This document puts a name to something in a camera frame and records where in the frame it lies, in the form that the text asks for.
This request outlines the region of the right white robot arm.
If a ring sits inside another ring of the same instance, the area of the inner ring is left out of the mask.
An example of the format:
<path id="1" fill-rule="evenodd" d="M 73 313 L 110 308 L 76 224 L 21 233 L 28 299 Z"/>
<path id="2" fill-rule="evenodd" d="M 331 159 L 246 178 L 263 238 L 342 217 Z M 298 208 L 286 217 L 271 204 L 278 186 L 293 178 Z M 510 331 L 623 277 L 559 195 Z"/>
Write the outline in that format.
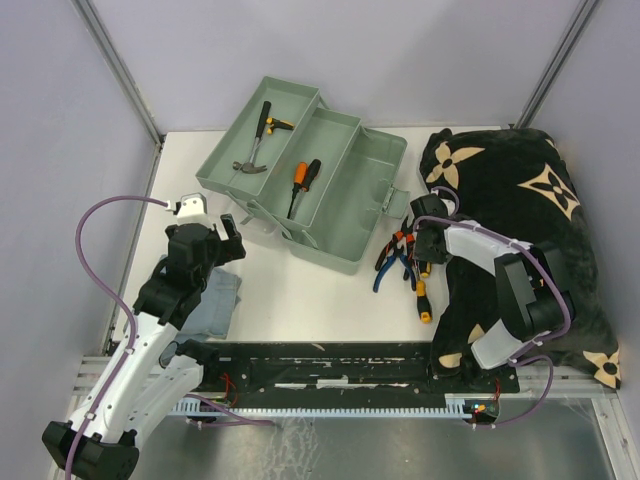
<path id="1" fill-rule="evenodd" d="M 454 220 L 436 194 L 410 202 L 414 259 L 443 264 L 462 258 L 494 277 L 499 318 L 471 344 L 474 357 L 458 368 L 467 389 L 481 391 L 495 368 L 514 365 L 535 346 L 566 334 L 576 315 L 573 287 L 560 249 L 489 230 L 474 220 Z"/>

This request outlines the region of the green plastic tool box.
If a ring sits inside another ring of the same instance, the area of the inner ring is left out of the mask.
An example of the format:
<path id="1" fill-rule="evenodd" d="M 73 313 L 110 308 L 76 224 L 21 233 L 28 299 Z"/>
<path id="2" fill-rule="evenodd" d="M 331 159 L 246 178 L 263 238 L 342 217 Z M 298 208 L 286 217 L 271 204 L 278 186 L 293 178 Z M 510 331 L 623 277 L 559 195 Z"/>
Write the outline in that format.
<path id="1" fill-rule="evenodd" d="M 395 181 L 406 148 L 318 88 L 266 76 L 196 178 L 273 226 L 294 256 L 353 275 L 381 217 L 405 215 Z"/>

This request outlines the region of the blue handled pliers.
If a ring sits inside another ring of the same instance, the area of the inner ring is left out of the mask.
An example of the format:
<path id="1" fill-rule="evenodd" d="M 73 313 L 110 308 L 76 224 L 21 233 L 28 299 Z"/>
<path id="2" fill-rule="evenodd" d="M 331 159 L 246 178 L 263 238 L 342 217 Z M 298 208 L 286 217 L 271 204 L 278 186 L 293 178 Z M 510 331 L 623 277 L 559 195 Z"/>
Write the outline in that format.
<path id="1" fill-rule="evenodd" d="M 416 291 L 417 289 L 417 280 L 411 265 L 411 262 L 408 259 L 408 255 L 404 252 L 403 247 L 393 247 L 392 251 L 385 257 L 383 260 L 380 269 L 374 279 L 374 284 L 372 290 L 374 293 L 378 293 L 382 280 L 384 279 L 387 272 L 391 269 L 391 267 L 399 262 L 403 268 L 404 272 L 408 275 L 408 280 L 410 281 L 410 287 L 412 291 Z"/>

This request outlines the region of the orange handled screwdriver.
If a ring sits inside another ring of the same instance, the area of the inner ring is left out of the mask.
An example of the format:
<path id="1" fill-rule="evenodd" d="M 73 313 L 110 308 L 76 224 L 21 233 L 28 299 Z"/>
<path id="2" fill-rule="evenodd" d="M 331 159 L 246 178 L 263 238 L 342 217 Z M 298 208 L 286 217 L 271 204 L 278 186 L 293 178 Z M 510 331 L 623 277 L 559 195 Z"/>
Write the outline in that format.
<path id="1" fill-rule="evenodd" d="M 288 209 L 287 216 L 286 216 L 287 219 L 291 218 L 293 205 L 294 205 L 294 202 L 296 200 L 296 197 L 297 197 L 299 191 L 302 189 L 302 183 L 303 183 L 304 178 L 306 176 L 307 168 L 308 168 L 308 165 L 307 165 L 306 162 L 300 162 L 296 167 L 296 170 L 295 170 L 295 173 L 294 173 L 294 178 L 293 178 L 293 188 L 292 188 L 291 202 L 290 202 L 289 209 Z"/>

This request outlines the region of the orange black nut driver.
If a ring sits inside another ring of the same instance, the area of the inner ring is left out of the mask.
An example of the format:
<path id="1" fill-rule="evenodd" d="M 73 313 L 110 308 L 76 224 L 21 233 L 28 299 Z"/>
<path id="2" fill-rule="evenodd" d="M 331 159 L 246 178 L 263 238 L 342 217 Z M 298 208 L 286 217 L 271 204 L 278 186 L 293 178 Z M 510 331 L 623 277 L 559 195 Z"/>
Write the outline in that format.
<path id="1" fill-rule="evenodd" d="M 307 168 L 304 180 L 302 182 L 302 192 L 299 193 L 296 197 L 294 206 L 292 208 L 291 218 L 294 218 L 296 216 L 305 194 L 310 190 L 311 184 L 313 183 L 321 169 L 321 165 L 322 162 L 319 159 L 314 159 Z"/>

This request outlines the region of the small yellow black screwdriver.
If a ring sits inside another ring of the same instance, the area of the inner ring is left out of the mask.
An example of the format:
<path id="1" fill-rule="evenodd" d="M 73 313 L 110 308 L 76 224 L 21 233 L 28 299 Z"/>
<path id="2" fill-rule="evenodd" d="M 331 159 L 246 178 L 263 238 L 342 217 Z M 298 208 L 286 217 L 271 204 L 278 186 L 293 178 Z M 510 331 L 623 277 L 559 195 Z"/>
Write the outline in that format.
<path id="1" fill-rule="evenodd" d="M 419 275 L 422 279 L 426 279 L 431 275 L 432 266 L 430 262 L 418 261 L 417 267 Z"/>

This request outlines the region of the black handled claw hammer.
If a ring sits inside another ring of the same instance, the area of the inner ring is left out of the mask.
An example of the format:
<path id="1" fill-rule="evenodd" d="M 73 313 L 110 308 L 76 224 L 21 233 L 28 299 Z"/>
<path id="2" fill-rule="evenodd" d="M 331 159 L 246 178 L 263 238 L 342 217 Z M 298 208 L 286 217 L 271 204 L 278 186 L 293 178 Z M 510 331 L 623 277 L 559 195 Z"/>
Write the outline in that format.
<path id="1" fill-rule="evenodd" d="M 240 171 L 245 174 L 259 174 L 263 173 L 267 170 L 265 165 L 257 166 L 256 165 L 256 157 L 258 154 L 258 150 L 262 141 L 262 137 L 264 135 L 265 127 L 267 124 L 267 119 L 269 117 L 269 113 L 271 110 L 271 102 L 265 100 L 262 105 L 262 109 L 259 116 L 259 122 L 256 128 L 256 134 L 254 136 L 253 146 L 251 148 L 251 152 L 249 155 L 249 159 L 240 163 L 238 161 L 234 161 L 232 164 L 232 168 L 235 171 Z"/>

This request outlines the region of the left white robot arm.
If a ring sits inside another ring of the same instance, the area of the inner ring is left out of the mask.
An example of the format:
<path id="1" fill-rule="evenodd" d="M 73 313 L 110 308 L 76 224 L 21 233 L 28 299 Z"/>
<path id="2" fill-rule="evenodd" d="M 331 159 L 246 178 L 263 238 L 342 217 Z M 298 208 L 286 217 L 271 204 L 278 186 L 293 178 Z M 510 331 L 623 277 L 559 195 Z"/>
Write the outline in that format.
<path id="1" fill-rule="evenodd" d="M 212 271 L 246 255 L 232 215 L 220 220 L 220 227 L 182 221 L 166 228 L 167 253 L 139 290 L 125 338 L 70 419 L 45 428 L 43 444 L 66 478 L 129 478 L 174 406 L 196 387 L 219 383 L 217 351 L 195 340 L 178 346 L 166 373 L 149 375 L 201 303 Z"/>

